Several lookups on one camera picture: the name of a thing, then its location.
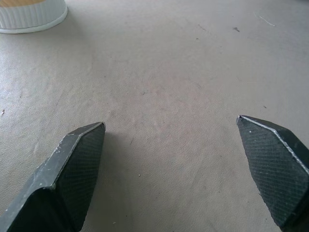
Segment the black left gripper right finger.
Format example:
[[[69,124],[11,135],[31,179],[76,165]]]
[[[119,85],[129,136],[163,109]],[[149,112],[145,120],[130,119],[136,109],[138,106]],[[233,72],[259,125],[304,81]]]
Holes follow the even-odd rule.
[[[309,230],[309,150],[287,128],[239,115],[237,126],[251,176],[283,232]]]

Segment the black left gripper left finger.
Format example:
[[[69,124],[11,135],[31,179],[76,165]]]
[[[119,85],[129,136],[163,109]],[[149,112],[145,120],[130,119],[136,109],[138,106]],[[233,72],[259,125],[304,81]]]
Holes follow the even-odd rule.
[[[68,133],[0,217],[2,232],[79,232],[96,186],[105,124]]]

